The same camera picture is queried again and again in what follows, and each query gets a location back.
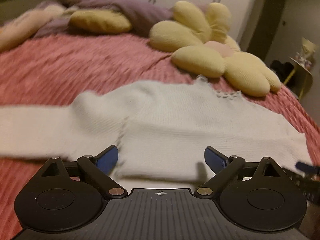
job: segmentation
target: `white wall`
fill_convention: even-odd
[[[277,59],[288,62],[289,56],[300,52],[301,38],[320,45],[320,0],[287,0],[284,6],[278,30],[265,59],[270,63]],[[301,104],[307,113],[320,125],[320,49],[315,53],[316,64],[313,66],[313,85]]]
[[[239,43],[240,48],[242,51],[247,51],[247,48],[249,47],[251,38],[254,34],[254,31],[256,30],[257,24],[259,22],[263,5],[266,0],[255,0],[251,14],[249,16],[247,25],[245,27],[244,33],[241,37],[241,41]]]
[[[229,35],[240,42],[255,0],[221,0],[232,13]]]

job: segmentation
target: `bed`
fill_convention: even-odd
[[[148,46],[148,38],[134,34],[52,34],[29,39],[0,54],[0,105],[69,105],[85,91],[108,93],[138,80],[191,84],[196,76],[179,70],[170,53]],[[223,78],[211,79],[216,90],[234,89]],[[306,135],[314,164],[320,165],[320,128],[290,91],[247,100],[282,114]],[[14,213],[16,195],[45,160],[0,159],[0,239],[9,240],[21,227]]]

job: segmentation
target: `white sweater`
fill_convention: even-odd
[[[2,107],[0,126],[0,153],[10,157],[76,160],[116,144],[117,181],[200,185],[214,175],[204,162],[207,146],[251,162],[269,156],[293,170],[298,160],[311,162],[305,135],[282,115],[241,92],[215,91],[203,78],[193,85],[136,82],[103,96],[85,92],[67,107]]]

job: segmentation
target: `yellow pillow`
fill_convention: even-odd
[[[78,10],[71,15],[69,24],[101,34],[119,34],[132,29],[131,23],[122,13],[103,9]]]
[[[180,1],[173,7],[173,19],[194,31],[194,34],[206,43],[211,38],[211,29],[204,13],[193,3]]]
[[[54,18],[54,13],[43,10],[30,10],[8,23],[0,33],[0,53],[20,45],[43,25]]]
[[[150,30],[150,46],[165,52],[175,52],[185,46],[201,45],[193,31],[175,21],[162,21]]]
[[[235,52],[241,51],[238,43],[233,38],[231,38],[229,35],[227,36],[224,44],[228,45]]]
[[[231,13],[222,3],[211,3],[206,12],[211,28],[211,41],[224,43],[231,26]]]
[[[252,54],[235,52],[232,57],[225,58],[225,64],[225,78],[249,96],[263,97],[270,89],[278,91],[281,88],[278,77]]]
[[[183,70],[209,78],[220,77],[225,71],[221,55],[204,45],[178,49],[172,54],[171,61]]]

